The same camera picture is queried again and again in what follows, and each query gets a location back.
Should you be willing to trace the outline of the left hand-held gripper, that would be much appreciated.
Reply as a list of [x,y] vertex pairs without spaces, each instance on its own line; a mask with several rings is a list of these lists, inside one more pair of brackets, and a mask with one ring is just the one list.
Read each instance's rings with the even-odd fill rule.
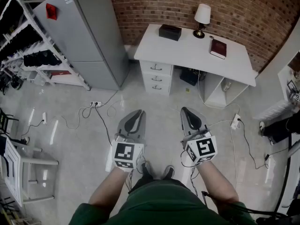
[[145,145],[123,135],[144,139],[145,129],[146,112],[142,110],[131,112],[119,122],[119,134],[112,142],[112,161],[117,168],[124,172],[131,172],[137,168],[143,157]]

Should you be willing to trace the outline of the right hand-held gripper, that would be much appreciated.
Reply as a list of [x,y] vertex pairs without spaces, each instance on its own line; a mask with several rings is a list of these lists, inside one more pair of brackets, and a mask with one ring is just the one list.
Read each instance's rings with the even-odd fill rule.
[[189,155],[193,166],[211,161],[217,154],[216,137],[207,128],[206,117],[195,109],[182,107],[180,111],[181,126],[186,137],[181,142],[184,151]]

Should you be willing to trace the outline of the person's left forearm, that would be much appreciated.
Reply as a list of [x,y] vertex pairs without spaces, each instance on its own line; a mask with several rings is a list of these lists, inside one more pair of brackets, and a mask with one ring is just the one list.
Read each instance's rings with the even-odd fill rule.
[[128,172],[125,172],[122,169],[117,167],[113,168],[94,191],[89,199],[89,204],[101,207],[105,210],[113,210],[120,197],[128,174]]

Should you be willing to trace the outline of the person's right forearm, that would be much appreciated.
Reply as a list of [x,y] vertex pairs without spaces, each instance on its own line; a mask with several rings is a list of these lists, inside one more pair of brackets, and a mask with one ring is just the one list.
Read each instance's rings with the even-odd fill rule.
[[196,168],[203,179],[207,192],[213,197],[215,205],[239,202],[233,185],[211,161],[199,164]]

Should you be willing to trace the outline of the white desk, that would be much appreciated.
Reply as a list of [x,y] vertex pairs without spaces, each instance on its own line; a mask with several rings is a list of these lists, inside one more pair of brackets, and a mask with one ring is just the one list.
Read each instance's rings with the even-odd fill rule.
[[[134,59],[173,65],[169,93],[175,66],[206,73],[204,80],[198,83],[199,94],[202,101],[211,107],[225,108],[248,86],[256,86],[255,71],[245,46],[211,34],[199,39],[186,28],[182,29],[179,40],[174,41],[160,37],[159,28],[158,24],[147,27]],[[212,39],[227,44],[224,60],[210,54]]]

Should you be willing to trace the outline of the person's shoe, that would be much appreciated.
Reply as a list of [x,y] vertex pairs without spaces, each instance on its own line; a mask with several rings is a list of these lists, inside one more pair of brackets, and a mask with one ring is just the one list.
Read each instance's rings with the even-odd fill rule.
[[171,180],[173,178],[173,176],[174,176],[174,167],[173,167],[173,165],[168,165],[165,168],[162,179],[163,180]]
[[142,178],[147,179],[147,180],[153,179],[153,176],[151,173],[151,166],[148,161],[145,161],[142,163],[141,169],[142,169]]

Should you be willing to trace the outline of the person's right shoe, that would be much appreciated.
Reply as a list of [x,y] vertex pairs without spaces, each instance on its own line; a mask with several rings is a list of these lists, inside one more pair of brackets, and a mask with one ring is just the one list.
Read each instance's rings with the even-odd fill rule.
[[174,176],[174,167],[173,167],[173,165],[168,165],[165,168],[162,179],[163,180],[171,180],[173,178],[173,176]]

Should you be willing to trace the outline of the person's black trousers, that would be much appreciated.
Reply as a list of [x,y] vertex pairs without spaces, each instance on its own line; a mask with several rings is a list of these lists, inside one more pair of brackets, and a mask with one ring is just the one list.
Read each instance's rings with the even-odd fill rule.
[[146,176],[146,175],[143,175],[138,181],[137,183],[134,185],[134,187],[128,192],[128,194],[131,194],[132,192],[134,192],[135,190],[137,190],[138,188],[146,185],[146,184],[149,184],[149,183],[152,183],[152,182],[156,182],[156,181],[169,181],[171,182],[172,184],[175,184],[175,185],[178,185],[178,186],[181,186],[181,187],[184,187],[186,188],[186,186],[181,183],[179,180],[176,180],[176,179],[173,179],[171,177],[171,175],[167,174],[165,177],[163,177],[162,179],[160,180],[155,180],[153,179],[152,176]]

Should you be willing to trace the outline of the dark red book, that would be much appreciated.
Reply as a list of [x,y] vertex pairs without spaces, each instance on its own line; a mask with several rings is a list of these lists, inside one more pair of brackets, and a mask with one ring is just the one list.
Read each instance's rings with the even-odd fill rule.
[[210,54],[224,60],[227,57],[227,44],[219,40],[212,39],[210,46]]

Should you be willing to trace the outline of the person's green shirt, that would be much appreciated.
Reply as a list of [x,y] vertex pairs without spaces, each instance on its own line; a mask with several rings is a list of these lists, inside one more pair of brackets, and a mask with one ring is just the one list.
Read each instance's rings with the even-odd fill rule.
[[226,206],[217,214],[189,189],[169,181],[144,185],[110,217],[102,208],[82,203],[69,225],[256,225],[243,211]]

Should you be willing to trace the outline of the black tissue box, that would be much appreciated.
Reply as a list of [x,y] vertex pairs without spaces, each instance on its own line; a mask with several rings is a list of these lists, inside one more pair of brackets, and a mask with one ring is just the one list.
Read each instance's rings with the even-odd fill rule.
[[170,40],[178,41],[181,37],[182,28],[162,24],[158,30],[159,36]]

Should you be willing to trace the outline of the grey refrigerator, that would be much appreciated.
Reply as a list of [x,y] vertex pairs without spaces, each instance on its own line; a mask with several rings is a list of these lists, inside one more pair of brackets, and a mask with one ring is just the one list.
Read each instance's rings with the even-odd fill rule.
[[[47,19],[46,3],[56,7],[56,21]],[[121,88],[129,72],[128,55],[111,0],[46,0],[33,12],[89,86]]]

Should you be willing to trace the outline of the black clothes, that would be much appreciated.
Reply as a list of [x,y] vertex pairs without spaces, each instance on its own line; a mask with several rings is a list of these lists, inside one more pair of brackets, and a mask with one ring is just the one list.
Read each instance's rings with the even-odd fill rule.
[[23,62],[25,67],[56,66],[62,63],[50,50],[25,55]]

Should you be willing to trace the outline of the white side table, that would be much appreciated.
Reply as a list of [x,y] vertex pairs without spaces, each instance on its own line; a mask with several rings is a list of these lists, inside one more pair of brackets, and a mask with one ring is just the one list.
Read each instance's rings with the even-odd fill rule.
[[6,138],[6,146],[4,159],[8,161],[8,174],[4,178],[5,184],[15,201],[20,207],[25,204],[36,203],[41,201],[49,201],[54,199],[54,196],[46,196],[40,198],[29,198],[23,190],[23,167],[25,165],[58,165],[59,162],[53,159],[39,159],[26,156],[23,152],[17,150],[16,147],[31,149],[32,151],[41,152],[42,149],[26,146],[20,143],[11,141]]

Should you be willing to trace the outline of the black chair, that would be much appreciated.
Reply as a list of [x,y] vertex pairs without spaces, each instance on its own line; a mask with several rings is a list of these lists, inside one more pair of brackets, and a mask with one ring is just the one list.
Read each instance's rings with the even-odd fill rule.
[[0,108],[0,132],[4,133],[6,135],[9,134],[8,132],[8,122],[9,121],[19,121],[18,119],[15,119],[13,115],[11,114],[5,114],[3,110]]

